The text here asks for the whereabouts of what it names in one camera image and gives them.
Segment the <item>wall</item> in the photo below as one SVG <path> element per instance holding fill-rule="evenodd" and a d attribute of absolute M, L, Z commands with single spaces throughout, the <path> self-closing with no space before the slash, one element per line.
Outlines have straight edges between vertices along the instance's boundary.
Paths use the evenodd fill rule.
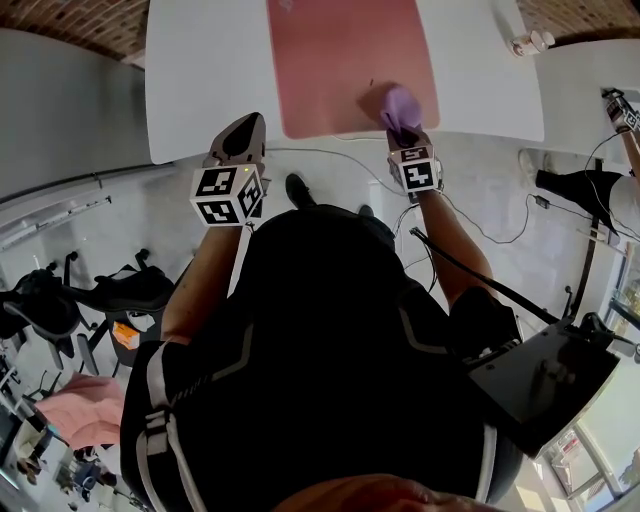
<path fill-rule="evenodd" d="M 151 163 L 144 73 L 0 29 L 0 198 L 78 174 Z"/>

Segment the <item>white cube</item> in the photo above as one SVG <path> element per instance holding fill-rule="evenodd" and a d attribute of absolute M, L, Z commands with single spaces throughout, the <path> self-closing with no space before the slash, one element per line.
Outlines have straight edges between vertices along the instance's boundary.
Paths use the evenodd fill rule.
<path fill-rule="evenodd" d="M 422 146 L 391 152 L 389 162 L 395 167 L 407 193 L 439 187 L 439 162 L 430 156 L 432 151 L 431 146 Z"/>
<path fill-rule="evenodd" d="M 264 196 L 258 166 L 196 169 L 191 204 L 206 226 L 242 226 Z"/>

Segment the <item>pink cutting mat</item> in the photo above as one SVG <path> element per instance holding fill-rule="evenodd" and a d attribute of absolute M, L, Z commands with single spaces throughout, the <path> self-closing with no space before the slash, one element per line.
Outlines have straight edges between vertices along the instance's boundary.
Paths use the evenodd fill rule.
<path fill-rule="evenodd" d="M 438 126 L 433 70 L 416 0 L 267 2 L 287 137 L 381 129 L 381 100 L 393 83 L 418 99 L 424 128 Z"/>

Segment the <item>brick wall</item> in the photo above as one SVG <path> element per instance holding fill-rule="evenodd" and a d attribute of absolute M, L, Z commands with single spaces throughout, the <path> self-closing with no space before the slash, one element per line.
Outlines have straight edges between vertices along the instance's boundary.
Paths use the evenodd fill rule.
<path fill-rule="evenodd" d="M 518 0 L 529 28 L 550 31 L 560 44 L 640 38 L 631 0 Z"/>
<path fill-rule="evenodd" d="M 0 26 L 122 59 L 144 48 L 148 12 L 149 0 L 0 0 Z"/>
<path fill-rule="evenodd" d="M 517 1 L 529 28 L 549 30 L 561 44 L 640 38 L 631 0 Z M 144 49 L 148 12 L 149 0 L 0 0 L 0 26 L 122 59 Z"/>

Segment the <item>foot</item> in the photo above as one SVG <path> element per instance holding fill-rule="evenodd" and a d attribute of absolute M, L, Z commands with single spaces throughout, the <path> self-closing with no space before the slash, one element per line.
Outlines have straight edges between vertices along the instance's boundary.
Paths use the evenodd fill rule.
<path fill-rule="evenodd" d="M 369 206 L 368 204 L 363 204 L 358 209 L 358 215 L 364 215 L 365 217 L 375 217 L 375 215 L 373 214 L 373 208 L 371 208 L 371 206 Z"/>
<path fill-rule="evenodd" d="M 304 184 L 302 178 L 297 174 L 289 174 L 285 181 L 287 197 L 293 205 L 299 209 L 315 206 L 316 202 L 309 194 L 309 188 Z"/>
<path fill-rule="evenodd" d="M 520 164 L 520 170 L 522 170 L 522 173 L 527 179 L 527 183 L 535 187 L 538 169 L 533 165 L 531 155 L 527 149 L 521 149 L 518 153 L 518 163 Z"/>

